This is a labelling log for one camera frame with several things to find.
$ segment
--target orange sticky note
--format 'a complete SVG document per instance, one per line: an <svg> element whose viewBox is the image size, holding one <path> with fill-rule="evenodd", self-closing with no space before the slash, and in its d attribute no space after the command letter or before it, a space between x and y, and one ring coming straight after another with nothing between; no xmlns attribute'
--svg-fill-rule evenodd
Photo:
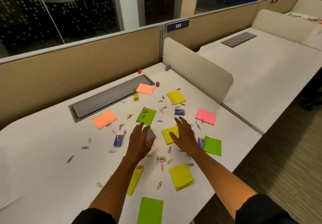
<svg viewBox="0 0 322 224"><path fill-rule="evenodd" d="M114 113L111 110L108 110L102 115L93 118L93 122L95 123L97 129L101 129L105 127L107 124L110 124L111 122L115 121L116 119L117 118L114 115Z"/></svg>
<svg viewBox="0 0 322 224"><path fill-rule="evenodd" d="M140 83L137 88L138 93L149 94L149 95L152 95L153 90L154 90L154 86L143 84L143 83Z"/></svg>

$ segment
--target gray carpet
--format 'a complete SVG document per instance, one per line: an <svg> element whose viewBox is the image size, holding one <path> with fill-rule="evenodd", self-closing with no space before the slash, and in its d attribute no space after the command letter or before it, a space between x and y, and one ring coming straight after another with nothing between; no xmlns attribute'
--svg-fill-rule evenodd
<svg viewBox="0 0 322 224"><path fill-rule="evenodd" d="M267 194L299 223L322 223L322 107L305 111L297 97L234 173ZM234 223L216 195L196 224Z"/></svg>

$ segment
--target hand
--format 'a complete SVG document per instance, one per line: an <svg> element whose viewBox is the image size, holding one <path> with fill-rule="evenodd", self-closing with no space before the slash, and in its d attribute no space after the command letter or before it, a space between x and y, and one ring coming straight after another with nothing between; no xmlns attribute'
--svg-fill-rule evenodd
<svg viewBox="0 0 322 224"><path fill-rule="evenodd" d="M130 141L128 143L126 157L131 159L135 164L138 164L147 153L151 150L152 144L155 138L151 138L147 143L147 131L150 126L146 126L143 130L144 123L136 125L133 132L130 135Z"/></svg>
<svg viewBox="0 0 322 224"><path fill-rule="evenodd" d="M198 147L191 126L181 116L179 118L182 123L175 117L175 121L177 122L179 129L179 138L177 138L173 132L170 132L169 134L180 149L185 151L189 156L192 156L193 153L198 151L200 148Z"/></svg>

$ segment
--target pink sticky note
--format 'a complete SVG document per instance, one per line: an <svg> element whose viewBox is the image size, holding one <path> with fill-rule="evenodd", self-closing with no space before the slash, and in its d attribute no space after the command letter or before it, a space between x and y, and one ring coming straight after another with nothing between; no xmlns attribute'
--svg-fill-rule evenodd
<svg viewBox="0 0 322 224"><path fill-rule="evenodd" d="M101 129L106 125L110 124L111 122L115 121L116 119L117 118L114 115L114 113L111 110L108 110L102 115L99 115L93 118L93 122L95 123L95 126L97 127L97 129Z"/></svg>
<svg viewBox="0 0 322 224"><path fill-rule="evenodd" d="M215 125L216 114L199 108L195 118L211 125Z"/></svg>
<svg viewBox="0 0 322 224"><path fill-rule="evenodd" d="M152 95L153 90L154 90L154 86L143 84L143 83L140 83L137 88L138 93L149 94L149 95Z"/></svg>

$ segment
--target desk label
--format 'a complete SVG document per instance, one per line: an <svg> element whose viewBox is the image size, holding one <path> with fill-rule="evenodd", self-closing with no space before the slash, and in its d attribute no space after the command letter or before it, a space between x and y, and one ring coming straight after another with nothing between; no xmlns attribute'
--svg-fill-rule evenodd
<svg viewBox="0 0 322 224"><path fill-rule="evenodd" d="M278 2L279 0L271 0L270 4L274 4L276 2Z"/></svg>
<svg viewBox="0 0 322 224"><path fill-rule="evenodd" d="M182 20L175 23L168 23L166 28L166 33L172 32L178 29L182 29L189 26L189 19Z"/></svg>

